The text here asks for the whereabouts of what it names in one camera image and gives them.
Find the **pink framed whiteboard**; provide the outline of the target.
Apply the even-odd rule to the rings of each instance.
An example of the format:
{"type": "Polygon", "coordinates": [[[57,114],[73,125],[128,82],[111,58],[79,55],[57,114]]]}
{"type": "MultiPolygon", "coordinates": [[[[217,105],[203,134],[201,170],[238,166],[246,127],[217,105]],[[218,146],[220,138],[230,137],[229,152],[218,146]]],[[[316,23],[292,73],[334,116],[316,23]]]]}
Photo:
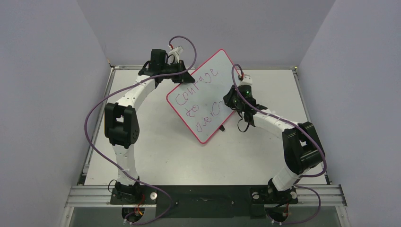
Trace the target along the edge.
{"type": "Polygon", "coordinates": [[[218,50],[191,76],[195,82],[180,84],[172,89],[166,100],[201,144],[205,144],[233,114],[223,97],[233,83],[240,84],[239,71],[233,70],[227,52],[218,50]]]}

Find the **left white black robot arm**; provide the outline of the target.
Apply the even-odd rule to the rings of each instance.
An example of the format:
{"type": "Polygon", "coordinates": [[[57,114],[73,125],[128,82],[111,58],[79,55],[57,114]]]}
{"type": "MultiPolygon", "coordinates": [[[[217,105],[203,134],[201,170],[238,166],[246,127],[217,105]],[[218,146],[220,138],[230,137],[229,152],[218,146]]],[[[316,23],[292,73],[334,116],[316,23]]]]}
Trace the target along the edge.
{"type": "Polygon", "coordinates": [[[142,188],[135,167],[134,144],[139,138],[137,110],[145,98],[157,88],[163,79],[173,83],[193,83],[195,79],[187,72],[179,55],[183,47],[171,48],[169,52],[153,49],[151,58],[138,72],[135,83],[115,103],[105,105],[105,136],[116,155],[116,163],[121,168],[112,190],[112,204],[137,204],[142,200],[142,188]]]}

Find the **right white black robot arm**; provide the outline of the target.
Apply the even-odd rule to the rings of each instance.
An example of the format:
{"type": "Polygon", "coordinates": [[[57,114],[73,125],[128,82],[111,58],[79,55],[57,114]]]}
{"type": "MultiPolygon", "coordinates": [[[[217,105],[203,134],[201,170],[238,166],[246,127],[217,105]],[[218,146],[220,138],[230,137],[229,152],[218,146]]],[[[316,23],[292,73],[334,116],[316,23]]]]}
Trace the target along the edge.
{"type": "Polygon", "coordinates": [[[250,85],[232,86],[223,101],[248,126],[262,128],[283,143],[284,166],[268,181],[264,200],[270,204],[282,204],[295,199],[294,185],[325,158],[313,124],[291,122],[270,112],[262,114],[261,111],[267,107],[256,103],[250,85]]]}

